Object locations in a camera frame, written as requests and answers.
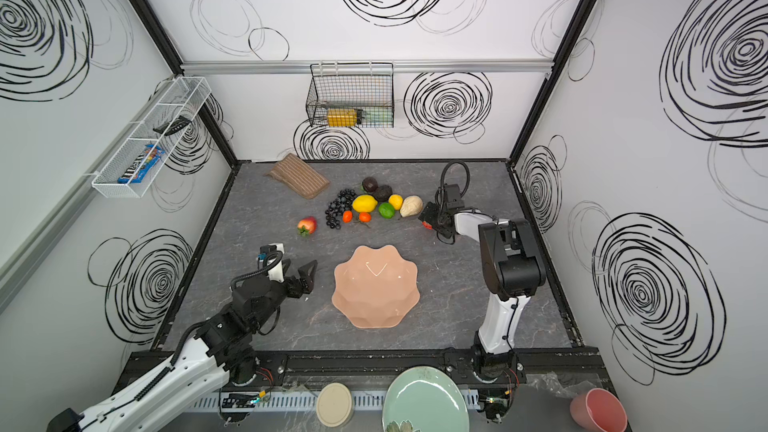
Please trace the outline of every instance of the white wall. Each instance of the white wall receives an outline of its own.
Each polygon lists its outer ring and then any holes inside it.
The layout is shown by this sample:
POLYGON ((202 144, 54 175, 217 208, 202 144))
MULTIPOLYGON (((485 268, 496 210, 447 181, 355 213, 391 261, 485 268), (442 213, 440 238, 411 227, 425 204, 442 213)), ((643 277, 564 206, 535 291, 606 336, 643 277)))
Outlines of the white wall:
POLYGON ((637 432, 768 421, 767 7, 604 0, 592 71, 561 80, 518 164, 637 432))
MULTIPOLYGON (((50 63, 29 50, 9 56, 6 45, 13 42, 4 34, 9 22, 20 23, 7 9, 0 16, 6 21, 0 23, 0 260, 87 172, 169 73, 127 0, 81 1, 93 31, 91 66, 76 75, 82 83, 64 80, 28 94, 51 99, 46 102, 20 101, 21 92, 40 89, 37 81, 8 84, 11 67, 50 63), (129 42, 126 30, 132 31, 129 42)), ((41 16, 50 10, 36 0, 28 4, 41 16)), ((63 63, 86 63, 63 55, 63 63)), ((59 73, 53 69, 43 85, 60 80, 59 73)), ((220 111, 216 116, 223 120, 220 111)), ((196 121, 143 198, 93 199, 0 314, 0 428, 44 430, 63 409, 80 411, 110 394, 129 353, 147 348, 154 337, 229 171, 196 121)))
MULTIPOLYGON (((150 2, 186 61, 334 61, 552 57, 578 0, 380 0, 377 6, 361 4, 364 0, 150 2)), ((588 70, 588 43, 581 44, 580 51, 588 70)), ((328 131, 343 136, 337 139, 341 142, 364 142, 364 151, 370 145, 370 154, 321 157, 506 157, 542 82, 540 73, 489 73, 490 113, 478 114, 472 106, 430 112, 426 120, 438 128, 453 124, 466 129, 458 138, 442 132, 435 138, 431 126, 410 122, 402 108, 403 100, 409 107, 405 92, 414 78, 395 77, 394 130, 328 131), (487 119, 476 120, 479 115, 487 119)), ((274 160, 293 146, 293 133, 307 118, 309 76, 208 79, 215 89, 226 91, 220 100, 226 102, 227 120, 238 131, 234 149, 239 158, 274 160)), ((476 82, 468 76, 453 79, 476 82)), ((303 158, 317 158, 298 152, 303 158)))

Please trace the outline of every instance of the lemon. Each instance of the lemon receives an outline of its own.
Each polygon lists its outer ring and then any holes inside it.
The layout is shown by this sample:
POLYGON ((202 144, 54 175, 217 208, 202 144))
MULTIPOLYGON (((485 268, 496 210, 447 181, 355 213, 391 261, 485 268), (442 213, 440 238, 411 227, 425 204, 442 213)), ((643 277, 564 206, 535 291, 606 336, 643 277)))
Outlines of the lemon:
POLYGON ((389 196, 389 203, 392 204, 392 207, 394 207, 395 210, 400 210, 400 207, 402 207, 402 197, 397 194, 392 194, 389 196))
POLYGON ((378 206, 378 201, 373 196, 360 196, 352 202, 352 208, 355 209, 355 212, 373 212, 376 210, 376 206, 378 206))

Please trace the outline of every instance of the robotic arm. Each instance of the robotic arm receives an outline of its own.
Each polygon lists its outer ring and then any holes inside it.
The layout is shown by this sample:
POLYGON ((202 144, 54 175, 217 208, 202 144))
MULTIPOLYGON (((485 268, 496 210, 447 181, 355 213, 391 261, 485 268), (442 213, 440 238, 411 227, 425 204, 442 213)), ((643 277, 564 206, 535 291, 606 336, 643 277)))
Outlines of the robotic arm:
POLYGON ((205 322, 185 331, 174 354, 140 379, 82 414, 66 409, 48 423, 48 432, 154 432, 200 397, 228 382, 247 385, 256 376, 258 359, 250 346, 253 334, 275 315, 286 297, 299 298, 314 289, 317 261, 299 268, 299 276, 283 277, 290 260, 282 244, 262 247, 260 268, 233 279, 232 302, 205 322), (280 281, 267 275, 280 268, 280 281))
POLYGON ((428 203, 418 218, 444 238, 465 235, 480 243, 482 273, 490 296, 485 321, 475 336, 475 374, 493 382, 514 364, 514 332, 525 305, 545 283, 546 268, 531 224, 465 207, 463 197, 468 187, 467 165, 450 162, 442 171, 435 202, 428 203), (466 170, 463 190, 457 184, 445 183, 448 169, 455 164, 466 170))

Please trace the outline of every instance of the brown striped cloth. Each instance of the brown striped cloth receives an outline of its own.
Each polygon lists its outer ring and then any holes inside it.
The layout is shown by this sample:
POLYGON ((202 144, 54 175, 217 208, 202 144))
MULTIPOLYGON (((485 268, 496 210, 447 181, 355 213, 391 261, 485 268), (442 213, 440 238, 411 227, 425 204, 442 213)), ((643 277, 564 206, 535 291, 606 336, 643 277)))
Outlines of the brown striped cloth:
POLYGON ((288 154, 265 175, 276 178, 304 198, 317 197, 330 185, 327 178, 294 154, 288 154))

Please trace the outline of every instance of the light green object in basket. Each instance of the light green object in basket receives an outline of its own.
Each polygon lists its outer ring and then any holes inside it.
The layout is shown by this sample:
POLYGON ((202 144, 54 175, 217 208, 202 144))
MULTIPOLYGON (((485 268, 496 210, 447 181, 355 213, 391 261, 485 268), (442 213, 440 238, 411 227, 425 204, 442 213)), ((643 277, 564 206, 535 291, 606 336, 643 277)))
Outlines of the light green object in basket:
POLYGON ((384 430, 392 422, 402 430, 406 421, 413 432, 469 432, 469 415, 461 391, 450 377, 432 367, 406 370, 386 392, 384 430))

